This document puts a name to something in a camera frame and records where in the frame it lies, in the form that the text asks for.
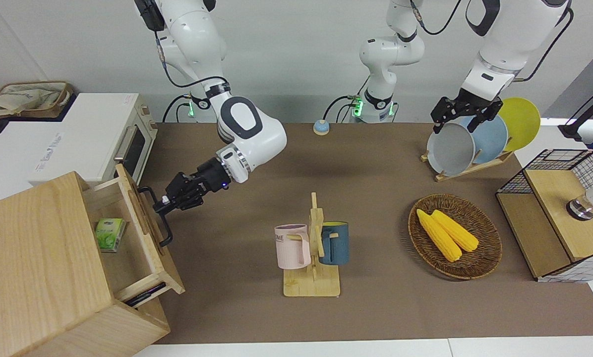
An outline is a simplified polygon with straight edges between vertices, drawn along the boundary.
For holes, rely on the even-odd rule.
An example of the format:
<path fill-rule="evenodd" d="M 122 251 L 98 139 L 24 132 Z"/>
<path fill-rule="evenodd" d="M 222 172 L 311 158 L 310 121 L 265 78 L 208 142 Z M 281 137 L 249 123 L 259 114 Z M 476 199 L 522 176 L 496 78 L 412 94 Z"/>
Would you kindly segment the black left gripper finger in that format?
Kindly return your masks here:
<path fill-rule="evenodd" d="M 469 133 L 473 133 L 477 127 L 487 120 L 494 120 L 498 115 L 500 109 L 503 107 L 503 102 L 491 102 L 491 104 L 485 108 L 478 108 L 474 111 L 473 118 L 467 124 Z"/>
<path fill-rule="evenodd" d="M 439 134 L 447 122 L 455 119 L 454 104 L 455 102 L 448 98 L 441 98 L 435 104 L 435 107 L 431 111 L 433 133 Z"/>

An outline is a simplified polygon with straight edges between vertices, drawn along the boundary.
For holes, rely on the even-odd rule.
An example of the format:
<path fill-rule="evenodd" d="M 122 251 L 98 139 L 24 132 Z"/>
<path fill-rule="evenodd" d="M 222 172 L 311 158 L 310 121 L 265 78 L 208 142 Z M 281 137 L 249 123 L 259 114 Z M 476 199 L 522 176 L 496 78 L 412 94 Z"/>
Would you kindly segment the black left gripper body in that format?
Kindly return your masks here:
<path fill-rule="evenodd" d="M 453 101 L 455 102 L 455 115 L 474 115 L 476 109 L 485 109 L 491 102 L 500 102 L 500 97 L 497 95 L 493 100 L 487 100 L 473 94 L 471 91 L 460 89 L 457 97 Z"/>

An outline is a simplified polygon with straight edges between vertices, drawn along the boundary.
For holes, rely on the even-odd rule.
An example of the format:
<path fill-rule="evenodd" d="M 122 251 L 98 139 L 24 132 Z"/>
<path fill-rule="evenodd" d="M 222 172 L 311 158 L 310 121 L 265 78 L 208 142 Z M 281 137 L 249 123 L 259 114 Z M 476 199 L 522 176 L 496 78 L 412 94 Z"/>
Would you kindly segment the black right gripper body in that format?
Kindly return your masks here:
<path fill-rule="evenodd" d="M 196 172 L 190 175 L 192 197 L 203 197 L 208 192 L 218 192 L 228 189 L 230 176 L 224 169 L 222 162 L 211 158 L 197 167 Z"/>

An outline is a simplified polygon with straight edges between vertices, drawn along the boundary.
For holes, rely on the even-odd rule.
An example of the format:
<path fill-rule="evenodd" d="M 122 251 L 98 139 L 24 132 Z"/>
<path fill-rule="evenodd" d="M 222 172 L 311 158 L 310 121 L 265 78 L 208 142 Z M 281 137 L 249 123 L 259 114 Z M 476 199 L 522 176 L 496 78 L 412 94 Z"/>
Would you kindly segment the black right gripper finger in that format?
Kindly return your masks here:
<path fill-rule="evenodd" d="M 167 198 L 163 198 L 163 202 L 181 202 L 192 192 L 193 187 L 192 179 L 188 178 L 183 172 L 178 172 L 165 188 Z"/>
<path fill-rule="evenodd" d="M 158 215 L 166 215 L 173 210 L 187 210 L 200 205 L 200 192 L 190 191 L 175 195 L 174 193 L 165 194 L 160 201 L 156 201 L 152 208 Z"/>

